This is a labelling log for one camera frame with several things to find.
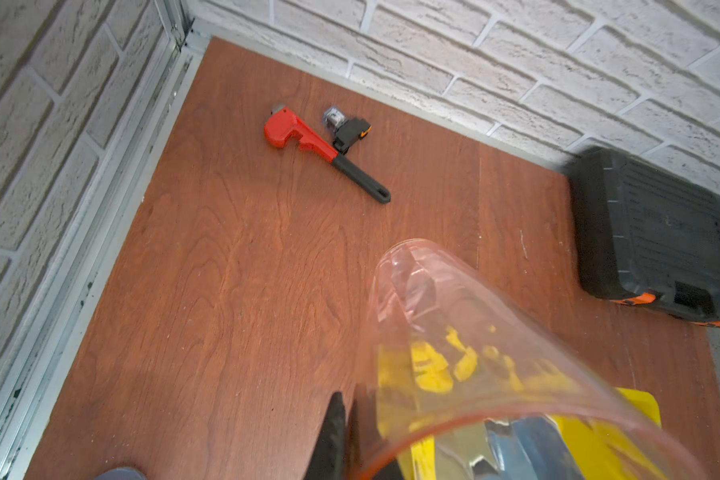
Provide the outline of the yellow plastic bin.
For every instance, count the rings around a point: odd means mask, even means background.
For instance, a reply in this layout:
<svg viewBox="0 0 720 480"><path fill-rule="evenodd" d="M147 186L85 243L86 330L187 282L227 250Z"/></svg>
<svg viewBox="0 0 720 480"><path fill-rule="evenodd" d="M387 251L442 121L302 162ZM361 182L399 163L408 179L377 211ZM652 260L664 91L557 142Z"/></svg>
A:
<svg viewBox="0 0 720 480"><path fill-rule="evenodd" d="M548 345L511 356L447 329L377 353L382 459L406 479L666 479L654 398L602 393Z"/></svg>

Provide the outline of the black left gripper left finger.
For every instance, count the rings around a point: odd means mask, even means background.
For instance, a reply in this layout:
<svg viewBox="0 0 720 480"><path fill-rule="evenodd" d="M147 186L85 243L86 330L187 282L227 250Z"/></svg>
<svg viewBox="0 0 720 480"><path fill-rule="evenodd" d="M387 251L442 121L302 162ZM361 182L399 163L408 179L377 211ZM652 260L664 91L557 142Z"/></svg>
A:
<svg viewBox="0 0 720 480"><path fill-rule="evenodd" d="M320 427L304 480L343 480L346 471L346 407L340 391L334 392Z"/></svg>

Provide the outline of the clear pink plastic cup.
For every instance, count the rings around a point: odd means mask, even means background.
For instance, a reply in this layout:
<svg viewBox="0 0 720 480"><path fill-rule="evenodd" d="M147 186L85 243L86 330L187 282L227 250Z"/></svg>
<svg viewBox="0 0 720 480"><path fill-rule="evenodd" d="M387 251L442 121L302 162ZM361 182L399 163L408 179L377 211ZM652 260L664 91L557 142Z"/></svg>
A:
<svg viewBox="0 0 720 480"><path fill-rule="evenodd" d="M358 349L352 479L701 479L660 424L439 245L379 261Z"/></svg>

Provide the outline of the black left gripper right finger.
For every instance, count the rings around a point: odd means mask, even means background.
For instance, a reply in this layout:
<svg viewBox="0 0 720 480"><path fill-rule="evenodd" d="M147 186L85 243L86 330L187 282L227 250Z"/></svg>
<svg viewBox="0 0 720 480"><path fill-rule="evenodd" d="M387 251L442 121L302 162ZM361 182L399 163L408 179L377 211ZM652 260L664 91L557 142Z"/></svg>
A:
<svg viewBox="0 0 720 480"><path fill-rule="evenodd" d="M357 383L348 419L347 478L403 480L396 459L386 460L383 466L371 459L373 448L383 443L377 426L376 394L367 385Z"/></svg>

